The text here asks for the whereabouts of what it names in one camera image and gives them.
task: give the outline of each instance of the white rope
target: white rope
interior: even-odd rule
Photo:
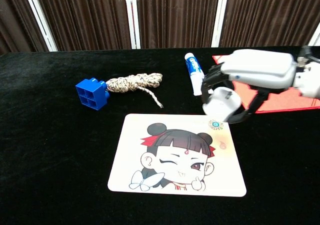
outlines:
[[[159,87],[162,81],[162,74],[160,73],[140,73],[137,75],[129,75],[126,77],[112,78],[106,82],[107,90],[115,93],[125,93],[128,91],[135,91],[140,89],[150,94],[153,100],[158,104],[160,108],[164,106],[158,101],[155,94],[146,87]]]

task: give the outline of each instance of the white card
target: white card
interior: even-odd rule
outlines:
[[[247,192],[229,125],[207,115],[127,115],[107,185],[128,193]]]

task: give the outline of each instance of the hair bun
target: hair bun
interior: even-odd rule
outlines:
[[[198,136],[203,138],[208,145],[210,145],[213,141],[212,137],[207,133],[201,132],[201,133],[198,133]]]
[[[163,123],[154,123],[154,124],[151,124],[150,126],[148,126],[148,128],[147,128],[148,134],[150,134],[152,136],[162,134],[166,130],[167,130],[167,126],[164,125]]]

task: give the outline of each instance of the white butterfly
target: white butterfly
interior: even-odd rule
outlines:
[[[141,191],[146,192],[151,187],[159,183],[164,178],[164,176],[165,174],[161,172],[144,179],[141,171],[136,171],[131,178],[131,184],[129,185],[129,188],[136,189],[140,187]]]

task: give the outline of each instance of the glue stick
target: glue stick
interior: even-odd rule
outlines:
[[[197,61],[196,57],[191,53],[187,53],[184,56],[186,67],[188,68],[188,72],[190,75],[192,88],[193,88],[193,95],[200,96],[202,81],[205,77],[204,72],[201,69],[199,62]]]

